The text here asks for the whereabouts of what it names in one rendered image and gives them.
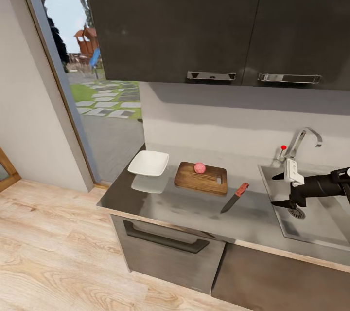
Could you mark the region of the cutting board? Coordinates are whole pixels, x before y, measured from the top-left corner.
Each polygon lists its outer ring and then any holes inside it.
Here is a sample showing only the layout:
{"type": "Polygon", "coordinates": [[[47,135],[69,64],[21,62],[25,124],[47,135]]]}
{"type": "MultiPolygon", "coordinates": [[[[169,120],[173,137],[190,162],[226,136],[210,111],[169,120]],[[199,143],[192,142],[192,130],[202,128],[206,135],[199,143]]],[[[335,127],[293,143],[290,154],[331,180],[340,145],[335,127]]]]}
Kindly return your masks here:
{"type": "Polygon", "coordinates": [[[197,189],[220,195],[228,193],[227,170],[209,165],[204,173],[198,174],[194,170],[195,163],[181,162],[174,183],[177,186],[197,189]],[[217,183],[217,176],[222,177],[222,184],[217,183]]]}

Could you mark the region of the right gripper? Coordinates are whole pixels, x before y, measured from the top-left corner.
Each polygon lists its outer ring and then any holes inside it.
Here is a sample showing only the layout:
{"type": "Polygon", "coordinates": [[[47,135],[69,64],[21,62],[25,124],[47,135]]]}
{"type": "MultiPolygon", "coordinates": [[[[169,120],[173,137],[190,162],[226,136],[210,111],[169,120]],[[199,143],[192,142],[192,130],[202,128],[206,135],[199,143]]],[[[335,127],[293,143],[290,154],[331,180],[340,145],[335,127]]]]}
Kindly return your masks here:
{"type": "MultiPolygon", "coordinates": [[[[284,179],[284,173],[276,175],[272,179],[284,179]]],[[[272,205],[287,207],[294,210],[296,209],[297,205],[299,207],[307,207],[306,198],[328,197],[329,195],[324,193],[318,179],[319,175],[304,177],[305,184],[298,185],[296,187],[293,187],[292,182],[290,182],[291,194],[289,195],[289,200],[271,201],[272,205]]]]}

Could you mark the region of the vidalia onion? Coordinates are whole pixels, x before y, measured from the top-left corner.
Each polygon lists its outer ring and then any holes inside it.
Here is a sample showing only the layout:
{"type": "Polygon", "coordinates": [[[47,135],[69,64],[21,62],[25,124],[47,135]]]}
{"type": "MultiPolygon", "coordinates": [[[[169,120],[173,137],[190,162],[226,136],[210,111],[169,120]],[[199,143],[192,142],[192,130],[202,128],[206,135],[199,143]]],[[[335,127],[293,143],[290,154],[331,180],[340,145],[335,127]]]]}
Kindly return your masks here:
{"type": "Polygon", "coordinates": [[[205,171],[205,166],[204,166],[203,163],[196,163],[196,164],[194,165],[194,170],[195,170],[195,172],[198,173],[198,174],[204,173],[204,171],[205,171]]]}

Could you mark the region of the parer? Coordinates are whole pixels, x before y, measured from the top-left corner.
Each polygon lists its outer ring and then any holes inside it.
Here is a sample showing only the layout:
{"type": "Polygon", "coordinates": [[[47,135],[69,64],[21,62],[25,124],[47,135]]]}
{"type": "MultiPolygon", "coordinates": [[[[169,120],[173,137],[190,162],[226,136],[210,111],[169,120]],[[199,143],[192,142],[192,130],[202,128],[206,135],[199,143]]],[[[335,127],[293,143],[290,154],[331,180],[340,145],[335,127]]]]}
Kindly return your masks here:
{"type": "Polygon", "coordinates": [[[237,192],[226,203],[226,205],[224,206],[224,208],[221,211],[223,212],[223,211],[228,210],[236,202],[236,200],[238,198],[240,198],[241,194],[246,190],[247,186],[248,186],[248,183],[243,183],[243,185],[237,190],[237,192]]]}

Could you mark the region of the bowl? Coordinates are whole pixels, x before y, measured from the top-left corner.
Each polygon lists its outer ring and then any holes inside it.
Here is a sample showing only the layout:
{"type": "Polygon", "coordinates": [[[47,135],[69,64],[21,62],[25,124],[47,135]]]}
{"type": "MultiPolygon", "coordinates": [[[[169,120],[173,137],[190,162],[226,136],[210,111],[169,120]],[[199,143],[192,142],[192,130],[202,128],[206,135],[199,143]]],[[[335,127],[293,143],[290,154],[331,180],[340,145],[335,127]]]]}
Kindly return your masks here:
{"type": "Polygon", "coordinates": [[[140,151],[128,167],[128,171],[140,176],[159,177],[164,172],[169,154],[155,151],[140,151]]]}

